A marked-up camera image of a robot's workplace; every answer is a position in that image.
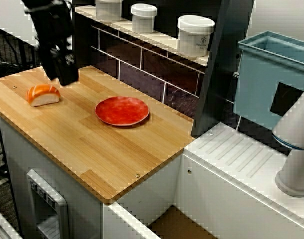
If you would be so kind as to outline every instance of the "plate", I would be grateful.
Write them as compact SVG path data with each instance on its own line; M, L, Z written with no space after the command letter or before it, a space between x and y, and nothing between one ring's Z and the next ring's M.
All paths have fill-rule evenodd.
M149 115L149 108L137 98L116 96L98 103L96 115L105 123L129 126L144 120Z

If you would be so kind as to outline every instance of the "blue container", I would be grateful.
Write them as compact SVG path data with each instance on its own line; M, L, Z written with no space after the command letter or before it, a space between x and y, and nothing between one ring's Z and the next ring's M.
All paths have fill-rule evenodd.
M270 31L239 41L243 50L234 113L273 129L279 82L304 91L304 42Z

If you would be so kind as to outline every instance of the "white jar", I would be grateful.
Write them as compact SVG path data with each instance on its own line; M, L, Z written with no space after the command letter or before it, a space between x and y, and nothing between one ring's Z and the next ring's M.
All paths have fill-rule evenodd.
M205 56L214 25L215 22L202 16L179 17L177 51L193 58Z
M117 22L122 20L123 0L96 0L96 19L104 22Z
M157 8L153 5L138 3L131 6L132 31L139 34L151 34Z

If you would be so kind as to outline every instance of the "wooden countertop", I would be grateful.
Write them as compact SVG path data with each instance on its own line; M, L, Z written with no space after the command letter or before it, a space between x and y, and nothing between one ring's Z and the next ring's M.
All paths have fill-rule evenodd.
M0 78L0 116L110 204L182 153L194 140L193 120L92 66L79 72L79 82L65 87L50 81L41 67ZM60 102L31 107L26 91L45 83L59 90ZM113 96L141 99L149 117L135 126L103 123L95 106Z

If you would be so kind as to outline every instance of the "jar lid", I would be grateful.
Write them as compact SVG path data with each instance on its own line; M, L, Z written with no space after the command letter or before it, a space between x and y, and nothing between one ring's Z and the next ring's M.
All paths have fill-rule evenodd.
M137 3L131 6L131 13L136 16L156 16L157 8L153 5Z
M209 18L195 15L184 15L178 18L177 27L194 34L211 34L215 22Z

